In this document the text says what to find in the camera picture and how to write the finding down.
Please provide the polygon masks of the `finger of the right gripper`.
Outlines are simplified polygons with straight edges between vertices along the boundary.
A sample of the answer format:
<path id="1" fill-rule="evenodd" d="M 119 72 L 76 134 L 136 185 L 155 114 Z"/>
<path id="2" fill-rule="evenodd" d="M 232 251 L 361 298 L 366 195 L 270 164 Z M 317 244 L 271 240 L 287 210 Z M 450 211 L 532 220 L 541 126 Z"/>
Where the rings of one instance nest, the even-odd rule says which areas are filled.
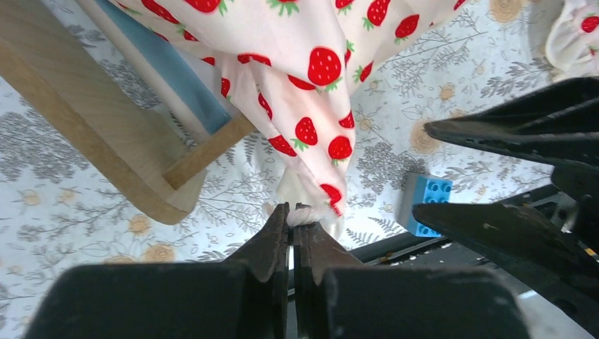
<path id="1" fill-rule="evenodd" d="M 548 165 L 598 168 L 598 78 L 570 78 L 466 117 L 424 125 L 433 139 Z"/>
<path id="2" fill-rule="evenodd" d="M 536 209 L 431 203 L 414 205 L 413 216 L 497 264 L 598 336 L 598 262 Z"/>

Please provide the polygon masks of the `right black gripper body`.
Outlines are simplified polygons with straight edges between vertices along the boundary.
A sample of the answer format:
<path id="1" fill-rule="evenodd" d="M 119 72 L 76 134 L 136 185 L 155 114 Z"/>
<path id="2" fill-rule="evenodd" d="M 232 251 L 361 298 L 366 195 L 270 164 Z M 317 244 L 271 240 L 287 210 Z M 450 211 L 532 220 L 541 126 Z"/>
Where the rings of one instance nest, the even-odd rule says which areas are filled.
<path id="1" fill-rule="evenodd" d="M 552 221 L 583 252 L 598 260 L 598 168 L 559 165 L 552 184 L 560 198 Z"/>

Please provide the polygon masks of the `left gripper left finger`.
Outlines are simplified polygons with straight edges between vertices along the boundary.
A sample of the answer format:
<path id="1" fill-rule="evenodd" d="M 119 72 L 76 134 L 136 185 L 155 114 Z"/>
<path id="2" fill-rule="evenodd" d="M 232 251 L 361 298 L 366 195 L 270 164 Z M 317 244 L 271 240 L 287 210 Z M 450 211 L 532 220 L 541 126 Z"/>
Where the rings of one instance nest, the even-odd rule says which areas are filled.
<path id="1" fill-rule="evenodd" d="M 247 269 L 238 333 L 249 338 L 287 335 L 289 212 L 288 203 L 277 205 L 263 228 L 226 259 Z"/>

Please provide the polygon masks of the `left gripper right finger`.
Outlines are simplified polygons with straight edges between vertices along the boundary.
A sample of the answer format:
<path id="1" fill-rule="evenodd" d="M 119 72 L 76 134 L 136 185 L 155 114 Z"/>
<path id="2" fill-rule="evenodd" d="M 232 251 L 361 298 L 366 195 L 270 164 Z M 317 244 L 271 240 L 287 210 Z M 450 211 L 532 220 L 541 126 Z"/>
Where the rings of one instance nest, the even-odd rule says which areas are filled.
<path id="1" fill-rule="evenodd" d="M 297 203 L 292 210 L 294 286 L 299 338 L 333 338 L 328 325 L 328 299 L 322 282 L 333 267 L 360 267 L 363 263 L 322 227 L 327 208 Z"/>

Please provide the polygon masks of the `large strawberry print cushion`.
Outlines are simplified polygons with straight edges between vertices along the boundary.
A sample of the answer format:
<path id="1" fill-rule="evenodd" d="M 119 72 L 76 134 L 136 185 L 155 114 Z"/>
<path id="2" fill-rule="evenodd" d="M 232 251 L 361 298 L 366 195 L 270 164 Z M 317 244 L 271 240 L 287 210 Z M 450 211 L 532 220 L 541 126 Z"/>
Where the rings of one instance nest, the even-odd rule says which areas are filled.
<path id="1" fill-rule="evenodd" d="M 219 70 L 220 92 L 286 162 L 280 197 L 322 206 L 343 232 L 356 128 L 350 96 L 371 72 L 452 20 L 464 1 L 116 1 Z"/>

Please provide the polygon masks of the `wooden pet bed frame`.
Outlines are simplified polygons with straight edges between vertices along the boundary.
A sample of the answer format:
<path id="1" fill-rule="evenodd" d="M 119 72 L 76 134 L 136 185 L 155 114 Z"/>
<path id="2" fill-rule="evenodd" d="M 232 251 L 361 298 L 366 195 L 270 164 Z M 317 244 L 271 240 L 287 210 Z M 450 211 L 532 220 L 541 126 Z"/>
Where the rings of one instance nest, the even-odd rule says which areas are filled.
<path id="1" fill-rule="evenodd" d="M 188 150 L 40 1 L 1 2 L 1 77 L 137 209 L 167 225 L 192 212 L 206 167 L 254 130 L 235 117 Z"/>

